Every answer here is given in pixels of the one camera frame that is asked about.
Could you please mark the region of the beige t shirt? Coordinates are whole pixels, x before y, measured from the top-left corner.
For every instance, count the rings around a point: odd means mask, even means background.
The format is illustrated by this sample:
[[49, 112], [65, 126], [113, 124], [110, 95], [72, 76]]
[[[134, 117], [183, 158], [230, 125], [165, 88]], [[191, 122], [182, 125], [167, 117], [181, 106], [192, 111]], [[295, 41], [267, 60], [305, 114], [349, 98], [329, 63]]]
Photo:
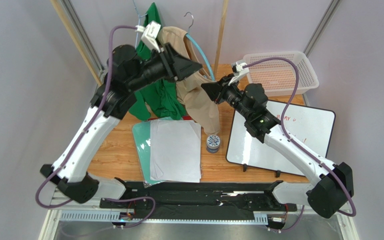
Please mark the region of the beige t shirt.
[[[186, 35], [186, 30], [175, 26], [164, 26], [157, 39], [162, 44], [169, 43], [182, 56], [198, 62], [193, 43]], [[207, 74], [205, 70], [200, 70], [176, 82], [176, 95], [177, 100], [184, 105], [187, 114], [203, 127], [207, 135], [217, 135], [221, 131], [219, 109], [201, 87], [201, 84], [211, 82], [205, 77]]]

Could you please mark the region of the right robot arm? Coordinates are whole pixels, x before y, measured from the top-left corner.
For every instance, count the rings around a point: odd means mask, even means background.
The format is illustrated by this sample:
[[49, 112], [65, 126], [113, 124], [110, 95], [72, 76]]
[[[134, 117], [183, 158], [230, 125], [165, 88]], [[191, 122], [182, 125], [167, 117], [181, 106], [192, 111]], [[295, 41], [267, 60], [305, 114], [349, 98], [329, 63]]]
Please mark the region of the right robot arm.
[[320, 156], [285, 127], [284, 119], [267, 108], [268, 97], [263, 86], [250, 83], [240, 90], [232, 83], [233, 74], [219, 81], [203, 83], [202, 89], [216, 104], [228, 103], [245, 119], [247, 132], [276, 150], [290, 161], [309, 180], [309, 184], [281, 182], [272, 194], [281, 204], [310, 206], [318, 215], [329, 219], [335, 213], [348, 217], [357, 214], [354, 195], [353, 170], [342, 162]]

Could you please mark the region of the light blue hanger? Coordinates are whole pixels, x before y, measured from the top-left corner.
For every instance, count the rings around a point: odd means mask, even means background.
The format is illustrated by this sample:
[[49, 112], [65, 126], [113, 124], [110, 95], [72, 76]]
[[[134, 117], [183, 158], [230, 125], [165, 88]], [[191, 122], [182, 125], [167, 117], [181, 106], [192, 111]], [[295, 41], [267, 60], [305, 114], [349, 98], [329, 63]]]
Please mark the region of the light blue hanger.
[[187, 29], [187, 33], [185, 34], [185, 37], [189, 40], [189, 42], [198, 50], [199, 54], [201, 55], [202, 59], [204, 60], [204, 63], [206, 65], [206, 68], [208, 70], [208, 73], [209, 73], [209, 78], [215, 82], [216, 81], [216, 78], [215, 78], [215, 75], [214, 75], [214, 72], [213, 72], [213, 69], [210, 65], [210, 62], [207, 58], [207, 56], [205, 55], [204, 51], [202, 50], [202, 48], [198, 45], [198, 43], [192, 38], [192, 36], [190, 35], [190, 30], [191, 30], [191, 27], [194, 25], [194, 16], [193, 14], [188, 11], [184, 14], [184, 17], [186, 17], [187, 15], [190, 15], [191, 16], [191, 24], [190, 26], [188, 27]]

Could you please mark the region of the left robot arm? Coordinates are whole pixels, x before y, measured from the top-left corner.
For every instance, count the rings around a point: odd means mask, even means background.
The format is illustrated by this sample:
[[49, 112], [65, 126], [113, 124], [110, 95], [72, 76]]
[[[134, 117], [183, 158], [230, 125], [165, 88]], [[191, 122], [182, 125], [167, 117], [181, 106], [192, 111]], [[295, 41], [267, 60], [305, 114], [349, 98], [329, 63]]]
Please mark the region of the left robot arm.
[[91, 99], [86, 117], [62, 155], [41, 167], [40, 173], [67, 197], [84, 204], [93, 198], [120, 199], [122, 181], [98, 177], [89, 165], [109, 133], [136, 103], [135, 93], [158, 80], [182, 81], [202, 65], [176, 51], [169, 43], [141, 58], [132, 45], [120, 45], [109, 53], [105, 82]]

